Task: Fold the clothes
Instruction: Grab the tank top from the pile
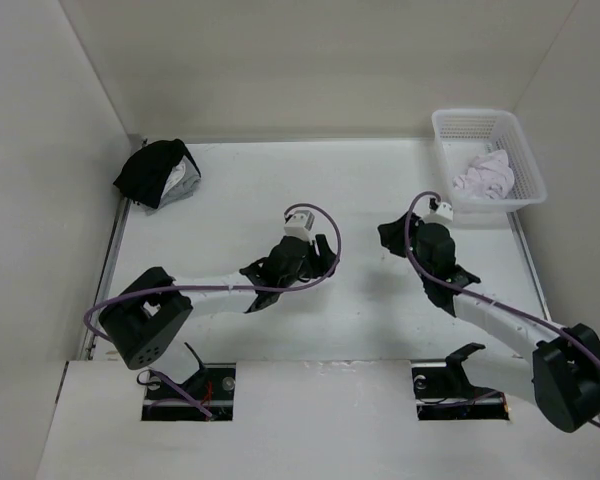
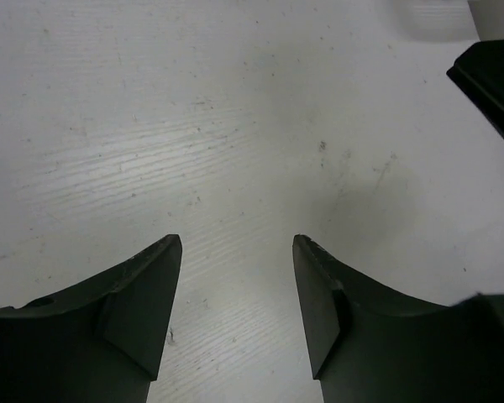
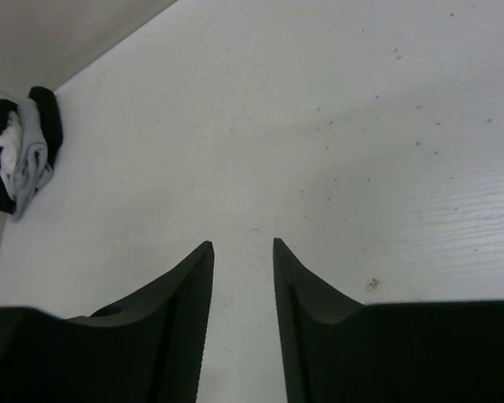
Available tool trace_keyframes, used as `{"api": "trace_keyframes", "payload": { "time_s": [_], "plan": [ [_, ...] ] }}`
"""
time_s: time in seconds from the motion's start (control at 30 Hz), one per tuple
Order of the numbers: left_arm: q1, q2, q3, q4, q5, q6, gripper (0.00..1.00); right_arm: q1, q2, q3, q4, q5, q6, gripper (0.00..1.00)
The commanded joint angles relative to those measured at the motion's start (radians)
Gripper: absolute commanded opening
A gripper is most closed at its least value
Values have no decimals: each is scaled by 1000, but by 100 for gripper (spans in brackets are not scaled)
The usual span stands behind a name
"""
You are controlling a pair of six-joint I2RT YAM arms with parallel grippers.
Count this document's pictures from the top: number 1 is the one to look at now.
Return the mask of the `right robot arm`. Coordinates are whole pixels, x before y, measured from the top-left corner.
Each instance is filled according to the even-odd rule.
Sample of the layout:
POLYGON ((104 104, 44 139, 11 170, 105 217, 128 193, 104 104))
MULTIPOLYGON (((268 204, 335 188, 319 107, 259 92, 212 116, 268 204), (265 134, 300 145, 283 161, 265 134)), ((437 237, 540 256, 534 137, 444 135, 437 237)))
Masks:
POLYGON ((409 260, 428 300, 507 345, 530 366, 521 395, 563 432, 600 414, 600 339, 584 325, 559 326, 516 313, 478 291, 481 280, 456 261, 449 230, 416 214, 377 228, 391 254, 409 260))

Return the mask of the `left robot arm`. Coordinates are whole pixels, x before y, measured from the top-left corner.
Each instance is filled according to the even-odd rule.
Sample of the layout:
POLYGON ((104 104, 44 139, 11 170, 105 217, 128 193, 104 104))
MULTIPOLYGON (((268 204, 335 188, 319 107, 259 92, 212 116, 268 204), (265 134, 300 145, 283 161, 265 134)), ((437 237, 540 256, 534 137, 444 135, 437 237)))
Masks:
POLYGON ((180 397, 194 398, 205 376, 202 361, 181 333, 187 321, 262 311, 282 293, 330 277, 338 261, 325 235, 312 240, 286 235, 268 256, 189 286, 178 285, 164 268, 152 267, 102 310, 99 322, 129 369, 162 373, 180 397))

